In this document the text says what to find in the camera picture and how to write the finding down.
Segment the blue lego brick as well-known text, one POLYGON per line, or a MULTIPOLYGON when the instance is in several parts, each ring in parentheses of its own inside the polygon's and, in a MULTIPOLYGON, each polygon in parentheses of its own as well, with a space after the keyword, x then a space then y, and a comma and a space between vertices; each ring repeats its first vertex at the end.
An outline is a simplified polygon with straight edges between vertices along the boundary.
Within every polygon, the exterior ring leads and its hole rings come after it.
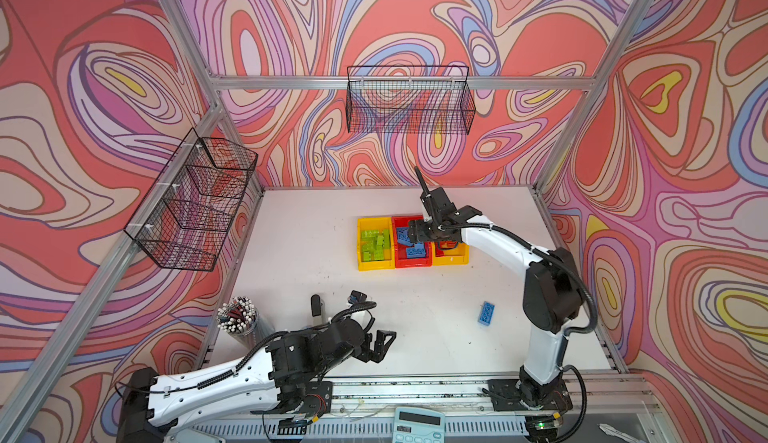
POLYGON ((411 241, 408 233, 409 228, 408 227, 396 227, 396 238, 397 243, 406 247, 410 247, 413 245, 413 242, 411 241))
POLYGON ((406 247, 405 254, 407 259, 423 259, 427 257, 427 250, 423 243, 419 243, 406 247))
POLYGON ((478 316, 478 323, 482 326, 489 327, 493 320, 494 311, 495 305, 485 301, 482 304, 481 311, 478 316))

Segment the green lego brick long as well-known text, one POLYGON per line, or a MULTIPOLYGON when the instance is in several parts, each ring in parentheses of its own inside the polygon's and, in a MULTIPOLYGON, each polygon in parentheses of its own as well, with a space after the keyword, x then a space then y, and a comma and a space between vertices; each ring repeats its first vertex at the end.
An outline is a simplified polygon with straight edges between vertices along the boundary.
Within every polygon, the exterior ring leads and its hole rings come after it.
POLYGON ((363 230, 360 233, 360 239, 362 244, 376 245, 376 236, 379 230, 363 230))

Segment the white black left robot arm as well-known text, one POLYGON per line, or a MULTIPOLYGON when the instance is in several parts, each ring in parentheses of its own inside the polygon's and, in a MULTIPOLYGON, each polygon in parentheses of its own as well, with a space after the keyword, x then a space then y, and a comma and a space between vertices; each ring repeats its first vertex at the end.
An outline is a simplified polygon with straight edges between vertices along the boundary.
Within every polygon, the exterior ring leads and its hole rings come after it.
POLYGON ((165 442, 202 422, 237 413, 281 416, 280 430, 302 430, 329 413, 327 374, 356 359, 380 363, 397 338, 373 331, 348 308, 327 323, 275 332, 243 357, 188 373, 134 372, 120 389, 119 442, 165 442))

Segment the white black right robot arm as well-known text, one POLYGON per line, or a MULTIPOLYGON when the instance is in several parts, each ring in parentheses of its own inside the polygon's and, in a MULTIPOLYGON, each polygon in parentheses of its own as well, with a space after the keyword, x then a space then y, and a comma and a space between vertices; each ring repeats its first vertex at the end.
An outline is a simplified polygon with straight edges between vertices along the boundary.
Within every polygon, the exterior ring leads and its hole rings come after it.
POLYGON ((442 187, 421 187, 423 218, 408 227, 412 242, 463 243, 522 272, 522 308, 531 332, 517 391, 526 407, 542 407, 562 381, 570 337, 592 333, 598 324, 597 305, 573 255, 563 247, 537 246, 472 206, 457 207, 442 187))

